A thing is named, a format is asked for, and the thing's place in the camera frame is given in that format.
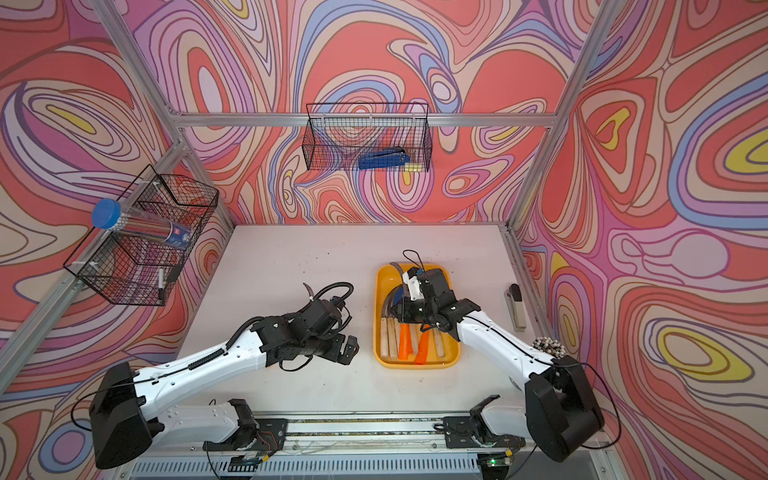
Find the blue blade wooden sickle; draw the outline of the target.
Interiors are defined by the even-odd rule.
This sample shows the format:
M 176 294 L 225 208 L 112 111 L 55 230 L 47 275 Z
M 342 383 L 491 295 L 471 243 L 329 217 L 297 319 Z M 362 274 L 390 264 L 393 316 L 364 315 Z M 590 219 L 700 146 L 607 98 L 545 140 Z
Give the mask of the blue blade wooden sickle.
M 397 330 L 397 320 L 392 316 L 392 307 L 396 302 L 395 297 L 399 287 L 394 288 L 386 297 L 383 305 L 383 315 L 386 328 L 387 353 L 390 360 L 396 360 L 399 352 L 399 340 Z

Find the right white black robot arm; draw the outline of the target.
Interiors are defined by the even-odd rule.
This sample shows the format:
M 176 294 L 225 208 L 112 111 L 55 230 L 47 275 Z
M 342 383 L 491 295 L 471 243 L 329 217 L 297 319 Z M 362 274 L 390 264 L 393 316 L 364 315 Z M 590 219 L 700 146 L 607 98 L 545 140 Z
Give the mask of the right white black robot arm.
M 565 461 L 605 426 L 581 362 L 534 348 L 494 322 L 479 305 L 459 299 L 440 269 L 400 273 L 396 318 L 447 334 L 483 354 L 524 394 L 522 407 L 494 394 L 468 415 L 470 438 L 485 446 L 506 436 L 531 439 L 551 460 Z

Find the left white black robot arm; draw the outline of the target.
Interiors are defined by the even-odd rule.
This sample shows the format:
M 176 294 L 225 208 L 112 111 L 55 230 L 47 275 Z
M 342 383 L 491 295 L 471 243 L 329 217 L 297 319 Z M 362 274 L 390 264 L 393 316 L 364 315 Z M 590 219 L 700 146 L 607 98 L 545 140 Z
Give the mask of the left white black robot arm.
M 348 365 L 359 351 L 344 328 L 351 315 L 341 297 L 313 298 L 297 312 L 256 316 L 225 342 L 176 361 L 134 370 L 107 370 L 88 409 L 95 464 L 124 465 L 170 432 L 161 416 L 180 401 L 225 380 L 299 356 Z

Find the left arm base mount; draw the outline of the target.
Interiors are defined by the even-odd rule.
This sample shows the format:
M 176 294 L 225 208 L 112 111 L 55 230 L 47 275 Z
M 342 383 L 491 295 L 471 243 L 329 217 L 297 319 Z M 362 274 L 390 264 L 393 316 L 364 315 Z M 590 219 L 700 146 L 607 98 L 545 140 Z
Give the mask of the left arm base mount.
M 273 455 L 283 449 L 288 427 L 286 418 L 256 418 L 244 399 L 231 399 L 228 404 L 234 409 L 236 428 L 222 440 L 204 441 L 204 451 L 256 451 Z

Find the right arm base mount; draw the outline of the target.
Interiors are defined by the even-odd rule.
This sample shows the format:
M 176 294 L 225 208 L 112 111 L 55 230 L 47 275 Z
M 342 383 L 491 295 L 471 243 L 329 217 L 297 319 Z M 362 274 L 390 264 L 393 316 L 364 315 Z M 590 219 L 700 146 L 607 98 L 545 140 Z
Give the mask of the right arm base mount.
M 516 452 L 526 445 L 522 437 L 497 435 L 482 418 L 482 410 L 499 399 L 490 395 L 469 410 L 467 415 L 446 416 L 433 425 L 433 429 L 444 436 L 448 449 L 502 448 Z

